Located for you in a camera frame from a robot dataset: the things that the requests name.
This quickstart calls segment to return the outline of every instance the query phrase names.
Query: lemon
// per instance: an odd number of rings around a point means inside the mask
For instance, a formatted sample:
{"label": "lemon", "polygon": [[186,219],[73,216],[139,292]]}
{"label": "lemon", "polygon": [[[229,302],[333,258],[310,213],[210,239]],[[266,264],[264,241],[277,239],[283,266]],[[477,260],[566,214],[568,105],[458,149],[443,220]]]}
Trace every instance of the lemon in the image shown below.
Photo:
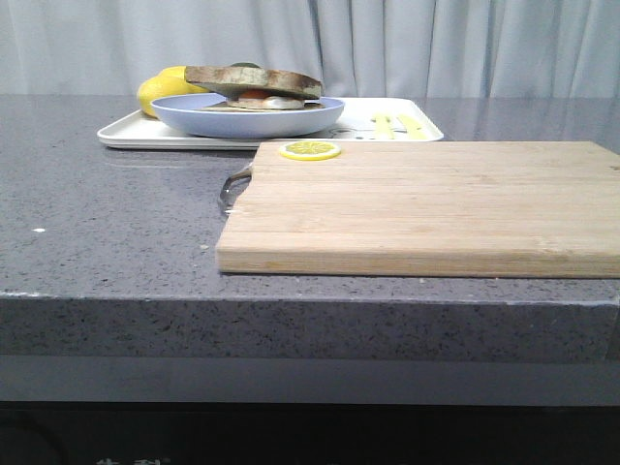
{"label": "lemon", "polygon": [[169,95],[190,94],[191,89],[185,79],[172,76],[155,76],[143,82],[138,89],[138,102],[142,111],[149,116],[157,117],[151,102]]}
{"label": "lemon", "polygon": [[[185,80],[185,68],[186,66],[170,66],[168,68],[164,68],[159,72],[159,76],[172,76],[173,78],[179,78]],[[199,85],[190,84],[187,82],[191,89],[191,93],[199,94],[201,92],[208,92],[209,89],[205,87],[200,87]]]}
{"label": "lemon", "polygon": [[317,161],[340,155],[340,147],[326,140],[298,140],[282,145],[280,155],[293,160]]}

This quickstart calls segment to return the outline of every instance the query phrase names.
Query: gray countertop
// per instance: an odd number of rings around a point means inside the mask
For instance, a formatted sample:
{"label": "gray countertop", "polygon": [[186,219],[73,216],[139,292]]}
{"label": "gray countertop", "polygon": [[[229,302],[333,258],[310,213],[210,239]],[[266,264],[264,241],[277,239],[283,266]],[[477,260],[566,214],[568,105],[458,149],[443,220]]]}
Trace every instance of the gray countertop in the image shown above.
{"label": "gray countertop", "polygon": [[[593,140],[620,153],[618,100],[416,102],[452,140]],[[98,141],[136,107],[0,96],[0,354],[620,359],[620,280],[220,274],[217,195],[252,153]]]}

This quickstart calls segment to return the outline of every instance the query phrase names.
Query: bread slice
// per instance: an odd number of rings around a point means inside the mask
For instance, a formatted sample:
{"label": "bread slice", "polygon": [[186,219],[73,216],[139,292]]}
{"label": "bread slice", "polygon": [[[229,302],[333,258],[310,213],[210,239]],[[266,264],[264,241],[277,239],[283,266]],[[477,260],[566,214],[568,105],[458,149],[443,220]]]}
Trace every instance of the bread slice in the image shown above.
{"label": "bread slice", "polygon": [[249,89],[306,100],[321,98],[323,91],[319,80],[306,75],[244,66],[188,66],[185,68],[185,80],[232,100],[237,100]]}

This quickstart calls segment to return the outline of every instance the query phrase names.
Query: tray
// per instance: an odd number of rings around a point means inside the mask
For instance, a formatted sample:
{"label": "tray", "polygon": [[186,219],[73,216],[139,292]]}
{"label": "tray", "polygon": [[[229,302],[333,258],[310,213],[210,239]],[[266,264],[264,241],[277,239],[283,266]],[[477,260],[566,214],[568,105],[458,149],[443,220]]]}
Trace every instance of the tray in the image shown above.
{"label": "tray", "polygon": [[[444,134],[411,100],[394,98],[339,98],[345,102],[345,109],[336,123],[318,133],[295,139],[339,139],[373,140],[375,123],[372,116],[381,111],[392,116],[392,141],[441,140]],[[405,127],[395,117],[405,113],[419,123],[424,139],[409,139]],[[112,148],[123,149],[189,149],[189,150],[251,150],[256,149],[263,139],[216,139],[190,136],[174,130],[158,119],[134,111],[97,132],[99,141]]]}

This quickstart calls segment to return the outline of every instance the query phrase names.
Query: blue plate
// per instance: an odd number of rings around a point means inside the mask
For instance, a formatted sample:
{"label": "blue plate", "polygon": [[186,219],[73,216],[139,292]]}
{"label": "blue plate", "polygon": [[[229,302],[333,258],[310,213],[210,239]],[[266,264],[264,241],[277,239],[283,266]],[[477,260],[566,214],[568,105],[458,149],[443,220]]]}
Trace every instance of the blue plate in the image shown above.
{"label": "blue plate", "polygon": [[214,93],[187,94],[156,99],[151,105],[161,121],[178,131],[221,139],[290,138],[315,133],[335,123],[345,107],[340,100],[323,97],[308,101],[324,105],[316,109],[248,113],[199,110],[224,100]]}

